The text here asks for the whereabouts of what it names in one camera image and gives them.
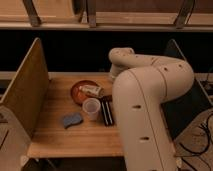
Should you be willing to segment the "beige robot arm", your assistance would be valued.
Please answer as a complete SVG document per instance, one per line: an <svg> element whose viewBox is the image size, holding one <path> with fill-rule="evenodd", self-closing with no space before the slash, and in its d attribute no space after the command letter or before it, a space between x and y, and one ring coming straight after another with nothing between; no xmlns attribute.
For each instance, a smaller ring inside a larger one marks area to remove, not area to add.
<svg viewBox="0 0 213 171"><path fill-rule="evenodd" d="M188 62L114 48L112 102L127 171L177 171L175 149L161 104L186 94L194 72Z"/></svg>

